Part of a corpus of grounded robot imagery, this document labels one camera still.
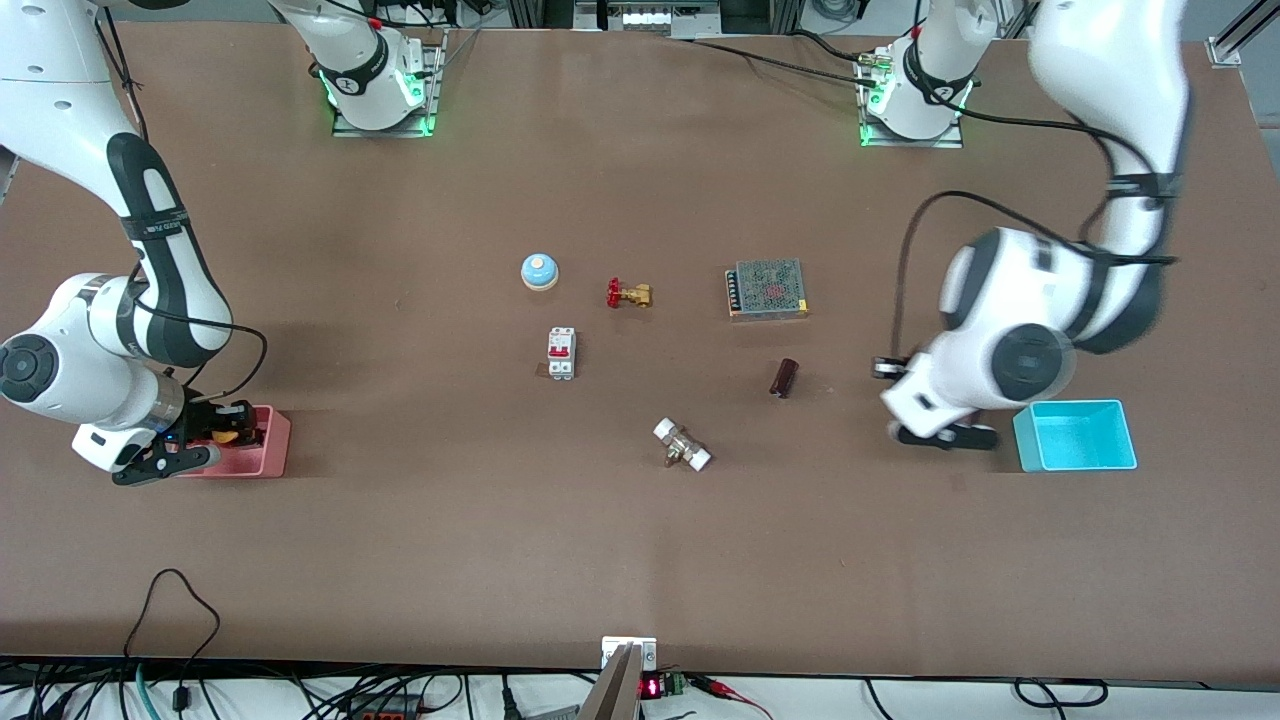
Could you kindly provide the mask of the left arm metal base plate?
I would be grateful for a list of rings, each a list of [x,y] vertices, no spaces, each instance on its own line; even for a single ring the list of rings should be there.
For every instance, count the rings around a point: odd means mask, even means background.
[[[904,54],[913,44],[897,38],[876,50],[873,64],[855,65],[855,77],[870,81],[858,90],[861,145],[960,149],[960,113],[929,102],[908,78]]]

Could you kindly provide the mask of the pink plastic bin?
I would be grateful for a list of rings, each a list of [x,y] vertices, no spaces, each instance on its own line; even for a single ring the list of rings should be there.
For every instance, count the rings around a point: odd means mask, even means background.
[[[224,447],[216,446],[221,452],[221,460],[211,466],[192,473],[187,477],[224,480],[257,480],[276,479],[284,475],[285,460],[291,442],[291,420],[280,414],[274,406],[257,405],[256,428],[265,434],[262,443],[256,447]]]

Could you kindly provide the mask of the blue plastic bin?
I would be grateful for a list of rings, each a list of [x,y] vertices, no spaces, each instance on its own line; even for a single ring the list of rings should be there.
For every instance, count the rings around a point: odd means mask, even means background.
[[[1138,468],[1117,398],[1037,401],[1012,418],[1023,471],[1129,471]]]

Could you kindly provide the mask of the metal mesh power supply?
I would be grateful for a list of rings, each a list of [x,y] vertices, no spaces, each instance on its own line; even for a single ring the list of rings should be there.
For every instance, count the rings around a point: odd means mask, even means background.
[[[724,290],[731,322],[788,322],[809,314],[797,258],[739,261],[724,272]]]

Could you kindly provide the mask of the aluminium frame post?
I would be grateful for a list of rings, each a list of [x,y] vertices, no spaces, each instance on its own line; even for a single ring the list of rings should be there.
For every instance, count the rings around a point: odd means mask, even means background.
[[[1239,67],[1243,47],[1277,18],[1280,18],[1280,0],[1251,0],[1222,29],[1204,41],[1211,67],[1215,69]]]

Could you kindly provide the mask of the red alligator clip lead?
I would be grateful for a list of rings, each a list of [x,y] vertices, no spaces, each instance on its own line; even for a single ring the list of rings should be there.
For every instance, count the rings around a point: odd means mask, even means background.
[[[764,708],[754,700],[750,700],[746,696],[739,693],[736,689],[724,684],[723,682],[719,682],[717,679],[701,674],[690,674],[686,675],[686,678],[690,685],[695,687],[700,692],[712,696],[713,698],[745,705],[763,714],[765,720],[774,720],[774,716],[767,708]]]

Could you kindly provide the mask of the metal fitting white caps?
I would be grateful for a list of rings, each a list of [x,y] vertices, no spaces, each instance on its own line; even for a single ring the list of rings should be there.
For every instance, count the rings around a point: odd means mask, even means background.
[[[701,471],[713,459],[712,452],[694,439],[686,427],[669,418],[663,418],[654,427],[653,434],[666,447],[666,468],[685,465],[694,471]]]

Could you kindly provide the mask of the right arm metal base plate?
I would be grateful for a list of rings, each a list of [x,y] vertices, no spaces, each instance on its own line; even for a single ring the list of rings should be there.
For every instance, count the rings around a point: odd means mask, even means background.
[[[321,72],[333,108],[333,135],[421,138],[433,136],[443,88],[449,33],[438,42],[379,31],[381,63],[357,76]]]

